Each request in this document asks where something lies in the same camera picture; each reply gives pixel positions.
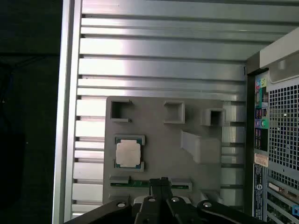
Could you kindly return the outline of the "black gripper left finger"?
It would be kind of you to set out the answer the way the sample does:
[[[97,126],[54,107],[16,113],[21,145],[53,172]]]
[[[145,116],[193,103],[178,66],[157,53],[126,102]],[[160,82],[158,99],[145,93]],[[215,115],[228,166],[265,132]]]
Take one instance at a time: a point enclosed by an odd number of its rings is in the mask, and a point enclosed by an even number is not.
[[[129,198],[117,199],[95,208],[67,224],[157,224],[162,205],[164,178],[150,179],[150,195],[141,203],[131,203]]]

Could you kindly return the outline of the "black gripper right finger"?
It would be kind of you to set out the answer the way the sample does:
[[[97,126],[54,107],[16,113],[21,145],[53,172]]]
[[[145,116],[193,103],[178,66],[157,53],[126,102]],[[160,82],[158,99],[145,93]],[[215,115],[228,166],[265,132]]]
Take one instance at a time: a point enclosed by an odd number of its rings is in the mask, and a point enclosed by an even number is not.
[[[196,206],[175,196],[167,177],[162,177],[161,193],[175,224],[264,224],[265,222],[226,205],[203,200]]]

